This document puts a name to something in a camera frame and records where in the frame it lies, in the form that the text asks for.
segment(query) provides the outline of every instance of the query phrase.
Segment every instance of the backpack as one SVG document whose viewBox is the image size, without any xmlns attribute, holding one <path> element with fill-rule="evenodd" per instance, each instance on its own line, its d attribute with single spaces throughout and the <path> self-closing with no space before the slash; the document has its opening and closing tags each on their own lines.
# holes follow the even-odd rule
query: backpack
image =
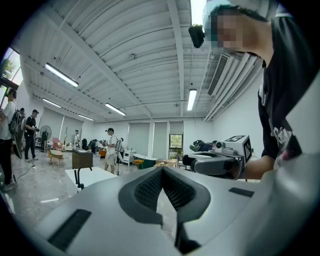
<svg viewBox="0 0 320 256">
<path fill-rule="evenodd" d="M 122 139 L 116 137 L 115 151 L 120 152 L 122 148 Z"/>
<path fill-rule="evenodd" d="M 10 133 L 12 133 L 14 135 L 18 134 L 19 120 L 20 120 L 20 111 L 17 110 L 17 105 L 15 105 L 15 112 L 13 114 L 11 122 L 9 123 Z"/>
</svg>

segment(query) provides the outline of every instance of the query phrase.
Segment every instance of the mesh grille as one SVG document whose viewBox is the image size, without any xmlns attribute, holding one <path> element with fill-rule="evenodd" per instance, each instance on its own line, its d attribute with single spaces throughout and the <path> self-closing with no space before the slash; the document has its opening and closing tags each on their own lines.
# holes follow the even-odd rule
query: mesh grille
<svg viewBox="0 0 320 256">
<path fill-rule="evenodd" d="M 162 171 L 156 172 L 140 183 L 134 190 L 136 200 L 155 212 L 157 211 L 158 197 L 162 190 L 161 174 Z"/>
<path fill-rule="evenodd" d="M 195 190 L 165 170 L 162 171 L 162 179 L 164 192 L 176 211 L 194 199 Z"/>
<path fill-rule="evenodd" d="M 210 85 L 209 90 L 208 90 L 208 94 L 210 96 L 212 95 L 212 93 L 214 92 L 214 90 L 215 90 L 215 88 L 217 86 L 217 83 L 218 83 L 218 81 L 219 81 L 219 79 L 221 77 L 222 72 L 225 69 L 225 66 L 227 64 L 228 59 L 229 59 L 228 56 L 226 56 L 224 54 L 221 54 L 218 66 L 216 67 L 216 70 L 214 72 L 214 76 L 213 76 L 211 85 Z"/>
</svg>

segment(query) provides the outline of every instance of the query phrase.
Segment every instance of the shorts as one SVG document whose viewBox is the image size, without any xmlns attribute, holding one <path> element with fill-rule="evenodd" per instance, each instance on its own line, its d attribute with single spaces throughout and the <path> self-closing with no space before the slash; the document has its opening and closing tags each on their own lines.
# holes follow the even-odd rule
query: shorts
<svg viewBox="0 0 320 256">
<path fill-rule="evenodd" d="M 105 163 L 108 166 L 114 166 L 115 165 L 115 155 L 114 154 L 112 154 L 112 155 L 106 154 L 105 155 Z"/>
</svg>

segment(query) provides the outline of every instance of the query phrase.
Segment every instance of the ceiling light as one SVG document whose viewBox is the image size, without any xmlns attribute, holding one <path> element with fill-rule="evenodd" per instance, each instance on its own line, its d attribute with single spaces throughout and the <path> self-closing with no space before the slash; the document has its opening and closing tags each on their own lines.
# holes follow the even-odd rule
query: ceiling light
<svg viewBox="0 0 320 256">
<path fill-rule="evenodd" d="M 61 108 L 61 106 L 59 106 L 59 105 L 51 102 L 50 100 L 47 100 L 47 99 L 45 99 L 45 98 L 42 98 L 42 100 L 45 101 L 45 102 L 48 102 L 48 103 L 50 103 L 50 104 L 52 104 L 52 105 L 54 105 L 54 106 L 56 106 L 56 107 L 58 107 L 58 108 Z"/>
<path fill-rule="evenodd" d="M 79 83 L 77 83 L 76 81 L 74 81 L 73 79 L 71 79 L 70 77 L 68 77 L 61 71 L 59 71 L 58 69 L 54 68 L 49 63 L 45 64 L 45 68 L 51 71 L 52 73 L 54 73 L 55 75 L 57 75 L 58 77 L 60 77 L 61 79 L 63 79 L 64 81 L 66 81 L 67 83 L 69 83 L 70 85 L 74 87 L 77 87 L 79 85 Z"/>
<path fill-rule="evenodd" d="M 94 121 L 94 119 L 89 118 L 89 117 L 86 117 L 86 116 L 83 116 L 83 115 L 80 115 L 80 114 L 78 114 L 78 116 L 79 116 L 79 117 L 81 117 L 81 118 L 85 118 L 85 119 L 88 119 L 88 120 Z"/>
<path fill-rule="evenodd" d="M 126 114 L 120 111 L 119 109 L 115 108 L 114 106 L 110 105 L 109 103 L 105 104 L 106 107 L 112 109 L 113 111 L 119 113 L 120 115 L 125 116 Z"/>
<path fill-rule="evenodd" d="M 191 23 L 203 25 L 203 14 L 207 0 L 191 0 Z"/>
<path fill-rule="evenodd" d="M 196 89 L 191 89 L 189 92 L 189 101 L 188 101 L 188 107 L 187 111 L 191 111 L 192 108 L 194 107 L 195 99 L 197 95 L 197 90 Z"/>
</svg>

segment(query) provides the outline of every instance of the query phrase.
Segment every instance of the shoe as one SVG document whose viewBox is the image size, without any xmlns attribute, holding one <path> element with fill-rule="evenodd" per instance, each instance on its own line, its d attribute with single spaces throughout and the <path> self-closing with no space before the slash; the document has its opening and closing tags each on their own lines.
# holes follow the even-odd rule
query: shoe
<svg viewBox="0 0 320 256">
<path fill-rule="evenodd" d="M 13 183 L 10 183 L 8 185 L 3 184 L 3 186 L 1 187 L 1 190 L 8 191 L 8 190 L 12 190 L 13 188 L 14 188 L 14 184 Z"/>
</svg>

